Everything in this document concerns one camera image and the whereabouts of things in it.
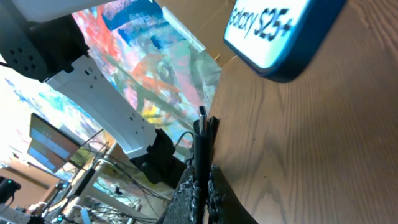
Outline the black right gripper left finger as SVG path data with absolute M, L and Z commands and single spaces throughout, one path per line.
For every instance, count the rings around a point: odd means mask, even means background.
M 195 171 L 192 166 L 188 166 L 157 224 L 202 223 L 200 194 L 201 188 L 195 179 Z

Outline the cardboard box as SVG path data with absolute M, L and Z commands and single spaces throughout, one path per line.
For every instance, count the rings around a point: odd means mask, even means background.
M 224 31 L 235 0 L 156 0 L 166 7 L 206 47 L 207 53 L 223 66 L 235 54 L 224 43 Z

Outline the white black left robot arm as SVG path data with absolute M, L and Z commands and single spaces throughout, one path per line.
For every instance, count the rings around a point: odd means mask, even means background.
M 176 187 L 186 165 L 166 133 L 143 118 L 90 57 L 73 13 L 107 0 L 1 1 L 1 55 L 21 75 L 47 83 L 84 109 L 156 184 Z

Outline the blue screen Galaxy smartphone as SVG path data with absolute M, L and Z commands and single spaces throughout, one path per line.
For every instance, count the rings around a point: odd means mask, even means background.
M 345 0 L 237 0 L 224 43 L 260 77 L 295 80 L 309 65 Z

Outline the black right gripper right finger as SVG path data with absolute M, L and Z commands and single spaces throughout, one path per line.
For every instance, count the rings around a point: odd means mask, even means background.
M 221 168 L 211 166 L 206 199 L 211 224 L 257 224 L 243 207 Z

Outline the computer monitor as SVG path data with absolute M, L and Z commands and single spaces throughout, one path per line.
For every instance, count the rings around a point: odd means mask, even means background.
M 30 116 L 29 136 L 32 140 L 28 155 L 52 172 L 60 170 L 81 147 L 76 140 L 36 113 Z

